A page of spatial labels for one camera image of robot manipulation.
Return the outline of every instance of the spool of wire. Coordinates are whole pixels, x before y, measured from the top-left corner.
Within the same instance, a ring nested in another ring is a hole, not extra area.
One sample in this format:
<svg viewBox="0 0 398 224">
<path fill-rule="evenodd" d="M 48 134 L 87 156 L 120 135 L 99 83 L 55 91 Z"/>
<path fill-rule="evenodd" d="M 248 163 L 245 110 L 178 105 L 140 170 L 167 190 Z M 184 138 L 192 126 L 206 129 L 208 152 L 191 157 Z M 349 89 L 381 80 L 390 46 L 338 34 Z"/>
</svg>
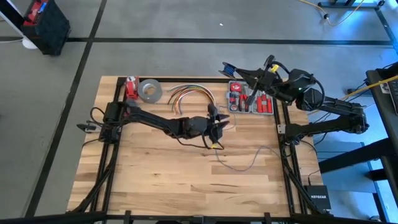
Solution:
<svg viewBox="0 0 398 224">
<path fill-rule="evenodd" d="M 223 65 L 224 65 L 224 70 L 219 71 L 219 72 L 221 74 L 227 76 L 228 78 L 232 78 L 235 80 L 236 78 L 234 76 L 234 72 L 235 72 L 236 67 L 231 64 L 228 64 L 226 62 L 223 62 Z"/>
<path fill-rule="evenodd" d="M 177 90 L 175 90 L 172 93 L 172 96 L 170 97 L 167 104 L 170 104 L 172 98 L 175 97 L 173 105 L 172 105 L 172 111 L 175 111 L 175 114 L 182 114 L 182 110 L 181 110 L 182 98 L 184 96 L 186 96 L 190 93 L 194 93 L 194 92 L 201 93 L 201 94 L 205 95 L 209 99 L 210 103 L 212 103 L 213 105 L 216 104 L 216 100 L 215 100 L 213 94 L 211 93 L 211 91 L 202 85 L 182 84 L 182 85 L 178 85 L 178 86 L 171 88 L 169 91 L 172 91 L 174 89 L 177 89 Z"/>
</svg>

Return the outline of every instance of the red tool case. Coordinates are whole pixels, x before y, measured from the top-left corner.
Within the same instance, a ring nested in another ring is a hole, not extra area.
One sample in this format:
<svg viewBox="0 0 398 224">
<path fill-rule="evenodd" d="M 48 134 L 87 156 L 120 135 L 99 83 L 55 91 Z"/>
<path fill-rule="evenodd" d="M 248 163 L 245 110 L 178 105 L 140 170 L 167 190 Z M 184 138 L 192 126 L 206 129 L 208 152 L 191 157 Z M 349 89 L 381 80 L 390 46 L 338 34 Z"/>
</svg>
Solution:
<svg viewBox="0 0 398 224">
<path fill-rule="evenodd" d="M 246 99 L 251 95 L 252 90 L 246 82 L 229 81 L 226 97 L 228 100 L 228 110 L 232 113 L 254 113 L 262 115 L 274 114 L 274 104 L 272 97 L 258 91 L 252 105 L 245 104 Z"/>
</svg>

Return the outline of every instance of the red object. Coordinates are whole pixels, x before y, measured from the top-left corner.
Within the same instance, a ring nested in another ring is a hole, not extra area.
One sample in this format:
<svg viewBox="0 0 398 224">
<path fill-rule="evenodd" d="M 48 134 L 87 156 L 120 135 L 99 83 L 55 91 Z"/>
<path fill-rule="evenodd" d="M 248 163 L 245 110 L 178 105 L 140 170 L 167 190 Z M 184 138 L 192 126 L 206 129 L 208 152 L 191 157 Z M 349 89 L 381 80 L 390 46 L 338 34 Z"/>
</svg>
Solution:
<svg viewBox="0 0 398 224">
<path fill-rule="evenodd" d="M 268 101 L 265 95 L 261 96 L 261 101 L 262 101 L 262 112 L 266 113 L 268 111 Z"/>
<path fill-rule="evenodd" d="M 244 110 L 245 110 L 245 112 L 248 112 L 249 111 L 249 105 L 247 105 L 245 102 L 246 102 L 246 100 L 247 100 L 247 98 L 248 98 L 248 96 L 247 95 L 245 95 L 245 94 L 240 94 L 239 95 L 239 109 L 242 111 L 242 105 L 243 105 L 243 103 L 244 103 Z"/>
<path fill-rule="evenodd" d="M 126 96 L 133 100 L 138 99 L 139 77 L 130 76 L 126 79 Z"/>
<path fill-rule="evenodd" d="M 230 88 L 231 91 L 236 91 L 238 93 L 242 92 L 242 85 L 239 83 L 232 83 Z"/>
<path fill-rule="evenodd" d="M 262 101 L 261 97 L 257 97 L 257 113 L 262 113 Z"/>
<path fill-rule="evenodd" d="M 35 1 L 30 8 L 30 13 L 27 15 L 27 18 L 24 21 L 23 26 L 34 26 L 36 25 L 36 21 L 41 15 L 45 5 L 47 4 L 48 0 L 41 0 L 41 2 Z"/>
<path fill-rule="evenodd" d="M 272 113 L 271 99 L 268 98 L 268 113 Z"/>
</svg>

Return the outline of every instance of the metal bracket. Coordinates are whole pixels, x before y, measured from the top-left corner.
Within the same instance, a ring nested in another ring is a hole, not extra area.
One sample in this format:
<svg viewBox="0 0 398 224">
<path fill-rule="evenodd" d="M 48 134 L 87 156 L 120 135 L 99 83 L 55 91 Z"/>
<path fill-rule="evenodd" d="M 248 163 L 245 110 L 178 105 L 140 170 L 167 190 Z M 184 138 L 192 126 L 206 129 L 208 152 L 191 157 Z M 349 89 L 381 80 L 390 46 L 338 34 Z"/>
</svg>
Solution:
<svg viewBox="0 0 398 224">
<path fill-rule="evenodd" d="M 204 222 L 205 222 L 205 217 L 203 217 L 203 216 L 194 216 L 191 219 L 191 223 L 200 223 L 200 224 L 202 224 Z"/>
<path fill-rule="evenodd" d="M 76 124 L 76 126 L 87 134 L 98 133 L 101 127 L 92 121 L 86 121 L 86 124 Z"/>
<path fill-rule="evenodd" d="M 286 124 L 278 124 L 277 129 L 278 129 L 278 134 L 285 134 L 286 133 Z"/>
<path fill-rule="evenodd" d="M 123 224 L 132 224 L 132 221 L 130 222 L 130 216 L 131 216 L 131 211 L 130 210 L 126 210 L 124 212 Z"/>
<path fill-rule="evenodd" d="M 272 224 L 271 214 L 269 212 L 264 212 L 264 222 L 262 224 Z"/>
</svg>

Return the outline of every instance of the black floor line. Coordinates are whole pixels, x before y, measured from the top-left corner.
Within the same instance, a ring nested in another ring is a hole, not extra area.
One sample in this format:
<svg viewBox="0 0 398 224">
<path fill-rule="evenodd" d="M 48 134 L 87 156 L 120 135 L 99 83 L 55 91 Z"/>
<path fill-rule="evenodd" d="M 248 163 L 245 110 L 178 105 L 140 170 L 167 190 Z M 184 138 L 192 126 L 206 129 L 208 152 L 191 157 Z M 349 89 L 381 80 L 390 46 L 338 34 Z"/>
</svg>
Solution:
<svg viewBox="0 0 398 224">
<path fill-rule="evenodd" d="M 390 25 L 388 24 L 386 18 L 384 17 L 384 15 L 380 9 L 376 9 L 375 11 L 376 11 L 378 18 L 380 19 L 381 24 L 384 27 L 384 30 L 387 32 L 387 35 L 391 40 L 392 47 L 396 50 L 396 52 L 398 54 L 398 42 L 397 42 L 397 39 L 396 39 L 394 33 L 392 32 L 392 30 L 390 28 Z"/>
<path fill-rule="evenodd" d="M 65 101 L 63 110 L 61 112 L 60 119 L 59 119 L 58 124 L 57 124 L 57 127 L 55 129 L 54 134 L 53 134 L 53 138 L 52 138 L 51 143 L 50 143 L 49 151 L 48 151 L 47 156 L 46 156 L 46 158 L 44 160 L 44 165 L 43 165 L 43 168 L 42 168 L 41 173 L 39 175 L 39 179 L 38 179 L 38 181 L 36 183 L 34 192 L 32 194 L 32 198 L 30 199 L 29 205 L 27 207 L 27 210 L 26 210 L 26 213 L 25 213 L 25 217 L 33 217 L 35 215 L 36 210 L 37 210 L 37 206 L 39 205 L 40 198 L 42 196 L 42 193 L 43 193 L 43 190 L 44 190 L 44 187 L 45 187 L 45 183 L 47 181 L 47 178 L 49 177 L 51 166 L 53 164 L 53 160 L 55 158 L 58 146 L 59 146 L 60 141 L 61 141 L 63 130 L 65 129 L 65 125 L 66 125 L 67 120 L 68 120 L 70 109 L 72 108 L 73 100 L 75 99 L 76 92 L 77 92 L 77 89 L 79 87 L 81 76 L 83 75 L 83 71 L 85 69 L 85 66 L 86 66 L 86 63 L 87 63 L 87 59 L 88 59 L 88 56 L 90 54 L 91 47 L 93 46 L 93 38 L 94 38 L 94 36 L 95 36 L 95 34 L 96 34 L 97 30 L 98 30 L 98 27 L 100 25 L 100 22 L 101 22 L 101 18 L 102 18 L 103 12 L 104 12 L 104 8 L 106 6 L 106 2 L 107 2 L 107 0 L 102 0 L 101 1 L 101 5 L 99 6 L 98 13 L 97 13 L 96 19 L 94 21 L 93 27 L 91 29 L 88 42 L 87 42 L 86 47 L 85 47 L 85 49 L 83 51 L 83 55 L 81 56 L 79 66 L 78 66 L 77 71 L 76 71 L 76 75 L 75 75 L 75 77 L 74 77 L 74 79 L 72 81 L 72 85 L 70 87 L 69 94 L 68 94 L 67 99 Z"/>
<path fill-rule="evenodd" d="M 0 37 L 0 41 L 19 40 L 21 37 Z M 292 44 L 292 45 L 383 45 L 389 40 L 277 40 L 277 39 L 216 39 L 216 38 L 119 38 L 69 37 L 67 42 L 94 43 L 187 43 L 187 44 Z"/>
</svg>

